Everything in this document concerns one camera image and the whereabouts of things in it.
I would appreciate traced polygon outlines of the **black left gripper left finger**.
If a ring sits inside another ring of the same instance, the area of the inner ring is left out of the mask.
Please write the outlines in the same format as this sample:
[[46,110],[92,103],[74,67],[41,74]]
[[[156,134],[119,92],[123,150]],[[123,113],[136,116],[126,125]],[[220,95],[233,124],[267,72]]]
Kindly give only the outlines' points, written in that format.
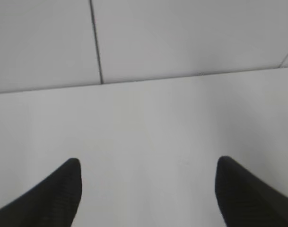
[[70,158],[35,187],[0,208],[0,227],[70,227],[81,196],[80,161]]

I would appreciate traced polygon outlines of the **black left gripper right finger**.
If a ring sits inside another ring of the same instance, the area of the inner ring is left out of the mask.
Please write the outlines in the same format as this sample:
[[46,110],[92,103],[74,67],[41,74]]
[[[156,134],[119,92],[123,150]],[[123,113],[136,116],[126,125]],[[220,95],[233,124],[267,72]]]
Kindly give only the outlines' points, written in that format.
[[228,227],[288,227],[288,197],[229,156],[218,159],[215,195]]

